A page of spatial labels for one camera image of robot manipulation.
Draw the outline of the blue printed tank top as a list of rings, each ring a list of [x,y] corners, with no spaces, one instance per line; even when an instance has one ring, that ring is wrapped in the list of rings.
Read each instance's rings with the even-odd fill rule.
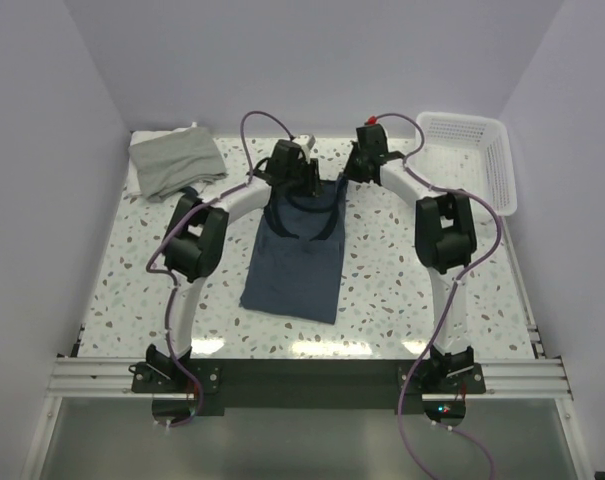
[[[263,209],[240,305],[333,325],[344,263],[348,180],[317,197],[277,192]]]

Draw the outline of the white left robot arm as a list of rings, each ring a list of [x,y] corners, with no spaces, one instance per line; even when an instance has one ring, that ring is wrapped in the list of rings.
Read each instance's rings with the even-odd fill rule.
[[[253,166],[240,184],[208,200],[189,192],[179,199],[165,236],[146,270],[170,278],[171,291],[163,319],[164,339],[151,349],[163,358],[154,370],[155,382],[167,392],[182,390],[189,380],[186,361],[191,355],[191,332],[206,279],[222,258],[227,228],[254,210],[265,207],[278,187],[304,182],[317,161],[311,157],[316,143],[310,134],[280,140]]]

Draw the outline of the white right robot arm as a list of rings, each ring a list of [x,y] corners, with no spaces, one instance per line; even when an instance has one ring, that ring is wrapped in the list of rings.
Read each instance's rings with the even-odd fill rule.
[[[350,180],[373,182],[414,204],[414,247],[429,274],[434,309],[427,379],[434,390],[451,392],[474,365],[465,285],[458,278],[477,250],[470,199],[463,192],[432,185],[411,169],[400,152],[389,149],[380,124],[356,129],[344,173]]]

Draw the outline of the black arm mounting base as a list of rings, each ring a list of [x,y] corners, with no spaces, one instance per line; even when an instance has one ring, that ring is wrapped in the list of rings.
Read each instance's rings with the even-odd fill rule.
[[[178,361],[149,347],[130,365],[131,390],[150,394],[155,419],[180,422],[222,416],[228,409],[377,409],[420,414],[445,405],[437,418],[464,416],[469,394],[484,394],[479,364],[456,376],[431,360],[211,359]]]

